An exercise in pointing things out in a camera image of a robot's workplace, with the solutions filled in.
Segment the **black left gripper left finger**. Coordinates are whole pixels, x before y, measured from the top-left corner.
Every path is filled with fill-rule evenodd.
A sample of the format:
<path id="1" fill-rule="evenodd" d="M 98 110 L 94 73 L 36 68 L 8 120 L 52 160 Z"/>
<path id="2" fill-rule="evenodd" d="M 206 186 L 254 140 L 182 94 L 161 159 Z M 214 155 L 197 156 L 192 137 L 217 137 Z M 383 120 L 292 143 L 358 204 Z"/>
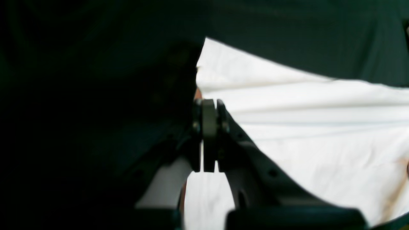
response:
<path id="1" fill-rule="evenodd" d="M 184 230 L 181 187 L 199 172 L 204 101 L 193 102 L 193 118 L 181 140 L 166 139 L 137 160 L 122 185 L 103 203 L 97 230 Z"/>

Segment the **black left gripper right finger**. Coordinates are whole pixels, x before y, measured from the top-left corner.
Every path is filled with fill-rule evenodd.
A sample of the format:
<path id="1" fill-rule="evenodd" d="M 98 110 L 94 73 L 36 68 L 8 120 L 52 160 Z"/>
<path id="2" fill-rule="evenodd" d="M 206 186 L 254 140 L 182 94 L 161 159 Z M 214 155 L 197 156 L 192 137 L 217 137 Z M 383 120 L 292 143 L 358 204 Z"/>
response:
<path id="1" fill-rule="evenodd" d="M 203 100 L 203 166 L 225 173 L 235 209 L 227 230 L 366 230 L 360 211 L 306 191 L 267 157 L 221 100 Z"/>

